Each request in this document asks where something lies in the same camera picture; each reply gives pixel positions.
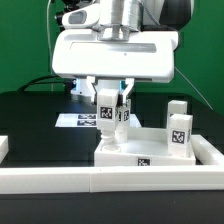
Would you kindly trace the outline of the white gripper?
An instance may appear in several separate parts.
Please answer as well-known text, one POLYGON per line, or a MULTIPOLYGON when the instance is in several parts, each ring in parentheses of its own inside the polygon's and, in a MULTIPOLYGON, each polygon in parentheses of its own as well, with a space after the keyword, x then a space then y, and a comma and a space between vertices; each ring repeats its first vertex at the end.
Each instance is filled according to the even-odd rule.
POLYGON ((168 82, 174 73, 176 31, 141 31, 139 6, 87 6, 62 17, 52 68, 66 78, 86 78, 96 103, 98 79, 125 79, 126 102, 135 80, 168 82))

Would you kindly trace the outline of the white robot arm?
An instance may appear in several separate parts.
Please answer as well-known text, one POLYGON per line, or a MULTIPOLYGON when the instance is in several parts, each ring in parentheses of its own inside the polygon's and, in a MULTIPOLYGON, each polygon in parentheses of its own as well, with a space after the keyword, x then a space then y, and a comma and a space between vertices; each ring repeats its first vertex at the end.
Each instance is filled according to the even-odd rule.
POLYGON ((75 82, 77 99, 125 80, 168 83, 174 76, 179 30, 194 0, 63 0, 52 68, 75 82))

